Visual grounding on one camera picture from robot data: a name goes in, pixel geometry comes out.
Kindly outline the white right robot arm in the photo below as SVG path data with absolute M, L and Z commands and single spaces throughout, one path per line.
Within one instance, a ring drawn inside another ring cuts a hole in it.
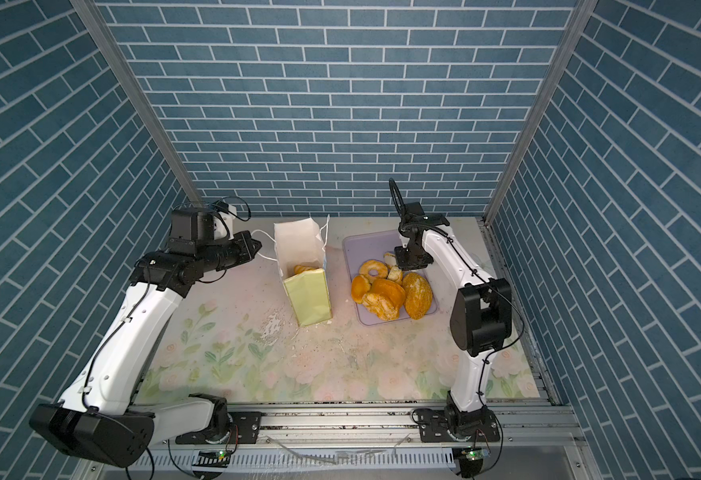
M 398 233 L 402 246 L 394 253 L 401 270 L 434 264 L 455 288 L 449 331 L 460 354 L 443 412 L 446 430 L 459 441 L 499 441 L 500 422 L 486 404 L 485 390 L 493 356 L 512 334 L 511 287 L 479 268 L 441 214 L 401 212 Z

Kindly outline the golden croissant bread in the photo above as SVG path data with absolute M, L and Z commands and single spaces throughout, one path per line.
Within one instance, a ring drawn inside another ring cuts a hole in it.
M 312 267 L 312 266 L 308 266 L 308 265 L 296 265 L 296 266 L 294 266 L 294 275 L 300 275 L 302 273 L 316 271 L 316 270 L 318 270 L 317 267 Z

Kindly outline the large twisted golden bread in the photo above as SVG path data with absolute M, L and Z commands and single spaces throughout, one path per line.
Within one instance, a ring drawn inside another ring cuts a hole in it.
M 402 286 L 390 280 L 380 279 L 371 284 L 362 305 L 378 319 L 393 321 L 399 317 L 404 301 L 405 291 Z

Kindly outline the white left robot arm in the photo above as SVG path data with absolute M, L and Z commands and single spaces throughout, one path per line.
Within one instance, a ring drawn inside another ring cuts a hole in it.
M 30 416 L 30 428 L 56 450 L 126 469 L 150 446 L 182 435 L 211 444 L 230 440 L 224 398 L 194 394 L 134 408 L 132 396 L 192 286 L 208 272 L 226 274 L 254 260 L 262 249 L 250 232 L 232 230 L 240 201 L 226 197 L 172 211 L 166 247 L 136 261 L 124 302 L 82 373 L 59 400 L 36 406 Z

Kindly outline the white paper gift bag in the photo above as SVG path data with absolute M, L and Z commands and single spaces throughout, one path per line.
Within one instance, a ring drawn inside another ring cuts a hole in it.
M 324 224 L 306 218 L 274 224 L 274 257 L 260 254 L 278 266 L 280 281 L 296 321 L 308 327 L 332 319 L 332 304 L 326 275 L 330 216 Z

